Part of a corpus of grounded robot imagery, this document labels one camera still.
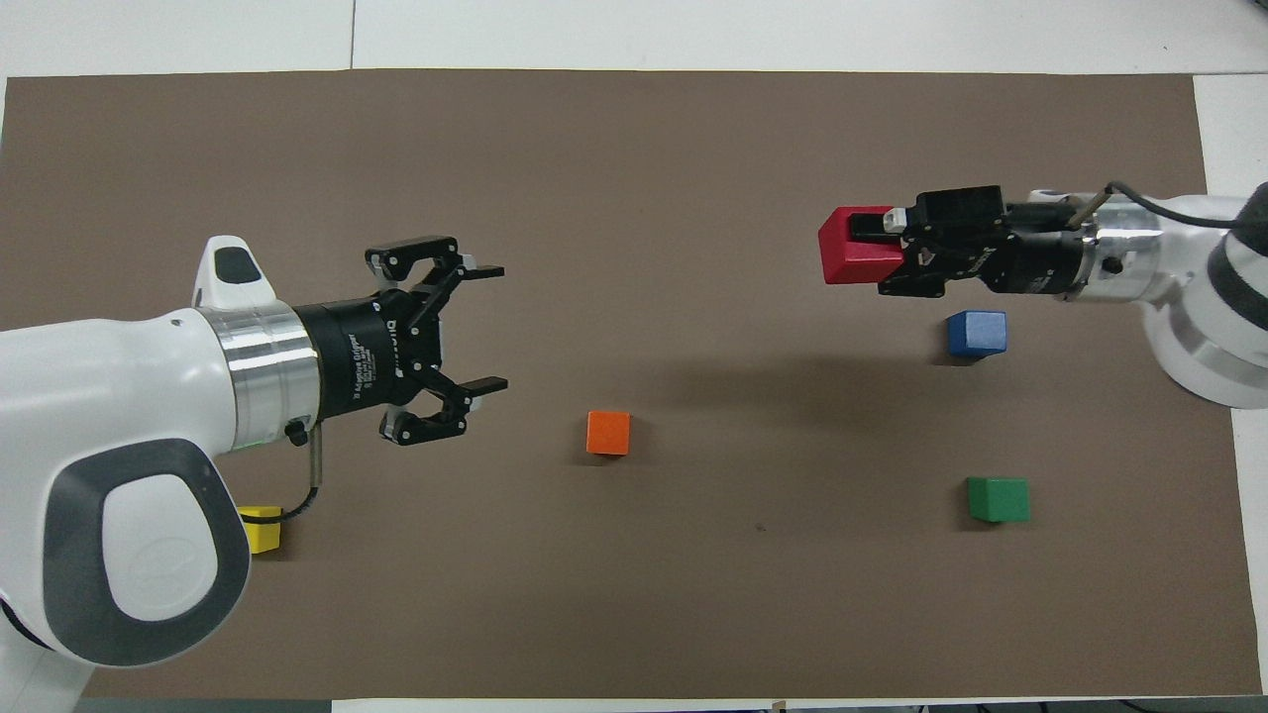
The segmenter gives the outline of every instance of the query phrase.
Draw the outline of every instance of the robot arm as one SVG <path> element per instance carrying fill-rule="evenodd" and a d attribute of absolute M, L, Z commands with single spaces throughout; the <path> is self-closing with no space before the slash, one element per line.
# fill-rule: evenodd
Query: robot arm
<path fill-rule="evenodd" d="M 301 445 L 322 420 L 379 405 L 393 443 L 456 436 L 506 388 L 440 372 L 441 308 L 501 268 L 477 268 L 451 237 L 365 259 L 374 294 L 292 308 L 246 244 L 219 236 L 190 308 L 0 332 L 0 662 L 14 632 L 91 666 L 155 664 L 209 636 L 250 568 L 216 455 Z M 427 275 L 401 288 L 422 260 Z M 426 417 L 406 410 L 422 391 L 441 401 Z"/>
<path fill-rule="evenodd" d="M 842 207 L 819 231 L 829 284 L 942 297 L 993 292 L 1136 302 L 1163 369 L 1227 406 L 1268 407 L 1268 184 L 1249 199 L 1154 202 L 1112 183 L 1097 195 L 998 185 L 922 193 L 909 208 Z"/>

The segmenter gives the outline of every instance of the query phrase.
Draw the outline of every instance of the cable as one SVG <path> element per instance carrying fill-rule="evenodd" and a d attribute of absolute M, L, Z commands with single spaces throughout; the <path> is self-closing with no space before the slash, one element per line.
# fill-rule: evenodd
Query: cable
<path fill-rule="evenodd" d="M 304 501 L 295 506 L 294 510 L 289 513 L 283 511 L 280 515 L 242 515 L 242 521 L 252 525 L 275 525 L 278 523 L 285 523 L 292 518 L 298 518 L 301 513 L 308 509 L 317 499 L 317 488 L 321 487 L 322 478 L 322 448 L 321 448 L 321 421 L 313 424 L 312 430 L 308 431 L 308 495 Z"/>
<path fill-rule="evenodd" d="M 285 523 L 292 518 L 299 516 L 301 513 L 307 510 L 308 506 L 313 504 L 313 500 L 316 500 L 316 497 L 317 497 L 317 488 L 311 487 L 308 488 L 308 496 L 304 497 L 304 501 L 297 505 L 294 510 L 283 513 L 280 515 L 269 515 L 264 518 L 257 518 L 255 515 L 241 515 L 241 518 L 243 523 L 250 523 L 252 525 L 275 525 L 278 523 Z"/>
<path fill-rule="evenodd" d="M 1238 228 L 1268 228 L 1268 221 L 1221 221 L 1216 218 L 1200 218 L 1197 216 L 1187 216 L 1184 213 L 1178 213 L 1170 208 L 1163 208 L 1158 203 L 1145 198 L 1136 189 L 1122 183 L 1121 180 L 1112 180 L 1106 184 L 1102 194 L 1112 194 L 1118 192 L 1127 197 L 1132 203 L 1140 206 L 1141 208 L 1154 213 L 1155 216 L 1161 216 L 1175 221 L 1177 223 L 1184 223 L 1187 226 L 1197 226 L 1202 228 L 1221 228 L 1221 230 L 1238 230 Z"/>
<path fill-rule="evenodd" d="M 1144 705 L 1136 705 L 1135 703 L 1132 703 L 1130 700 L 1123 700 L 1121 698 L 1118 699 L 1118 703 L 1122 703 L 1127 708 L 1131 708 L 1132 710 L 1136 710 L 1136 713 L 1165 713 L 1163 710 L 1155 710 L 1153 708 L 1145 708 Z M 1224 712 L 1222 710 L 1193 710 L 1192 713 L 1224 713 Z"/>

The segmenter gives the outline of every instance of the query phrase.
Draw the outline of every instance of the metal rod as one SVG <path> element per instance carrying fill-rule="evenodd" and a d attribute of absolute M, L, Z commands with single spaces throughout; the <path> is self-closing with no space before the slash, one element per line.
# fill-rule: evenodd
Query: metal rod
<path fill-rule="evenodd" d="M 321 487 L 321 421 L 308 431 L 308 487 Z"/>
<path fill-rule="evenodd" d="M 1080 227 L 1083 227 L 1083 221 L 1090 218 L 1092 213 L 1096 213 L 1098 208 L 1106 204 L 1106 200 L 1110 200 L 1108 188 L 1093 195 L 1092 200 L 1088 200 L 1088 203 L 1084 204 L 1083 208 L 1079 208 L 1079 212 L 1070 218 L 1070 222 L 1065 223 L 1065 227 L 1070 230 L 1079 230 Z"/>

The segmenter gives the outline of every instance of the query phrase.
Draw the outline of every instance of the white surface edge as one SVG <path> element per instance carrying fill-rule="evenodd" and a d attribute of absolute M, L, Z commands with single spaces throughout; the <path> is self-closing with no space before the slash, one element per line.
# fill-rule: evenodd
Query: white surface edge
<path fill-rule="evenodd" d="M 14 76 L 346 70 L 353 6 L 353 0 L 0 0 L 0 118 L 5 80 Z"/>
<path fill-rule="evenodd" d="M 1245 0 L 358 0 L 353 66 L 1264 72 L 1265 34 Z"/>
<path fill-rule="evenodd" d="M 1173 700 L 1175 697 L 1050 695 L 975 698 L 360 698 L 331 702 L 331 713 L 668 713 L 673 710 L 771 710 L 1038 703 L 1071 700 Z"/>
<path fill-rule="evenodd" d="M 1250 195 L 1268 180 L 1268 134 L 1263 131 L 1268 75 L 1196 76 L 1193 96 L 1207 192 Z M 1268 410 L 1234 409 L 1232 440 L 1259 639 L 1259 679 L 1260 688 L 1268 690 Z"/>

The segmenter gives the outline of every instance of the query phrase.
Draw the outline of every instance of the silver metal ring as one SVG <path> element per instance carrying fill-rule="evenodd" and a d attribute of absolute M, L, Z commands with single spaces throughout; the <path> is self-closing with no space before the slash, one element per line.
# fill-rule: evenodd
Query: silver metal ring
<path fill-rule="evenodd" d="M 1061 298 L 1099 302 L 1141 298 L 1155 282 L 1160 236 L 1158 216 L 1135 203 L 1110 200 L 1083 226 L 1079 271 L 1074 287 Z M 1108 258 L 1118 259 L 1117 270 L 1106 269 Z"/>
<path fill-rule="evenodd" d="M 288 304 L 223 311 L 199 307 L 221 341 L 233 383 L 233 448 L 270 443 L 298 419 L 312 428 L 321 403 L 317 350 Z"/>
<path fill-rule="evenodd" d="M 1268 369 L 1252 364 L 1207 339 L 1184 310 L 1183 301 L 1172 303 L 1169 321 L 1175 340 L 1200 364 L 1231 382 L 1268 389 Z"/>

